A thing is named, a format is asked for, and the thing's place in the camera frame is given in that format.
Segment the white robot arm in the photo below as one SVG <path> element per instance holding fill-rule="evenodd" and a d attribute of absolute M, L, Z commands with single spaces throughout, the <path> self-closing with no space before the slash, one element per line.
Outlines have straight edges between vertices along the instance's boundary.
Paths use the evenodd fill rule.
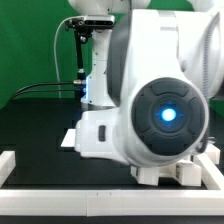
<path fill-rule="evenodd" d="M 83 157 L 159 167 L 204 152 L 209 99 L 224 83 L 224 0 L 191 11 L 151 0 L 68 0 L 93 38 L 74 149 Z"/>

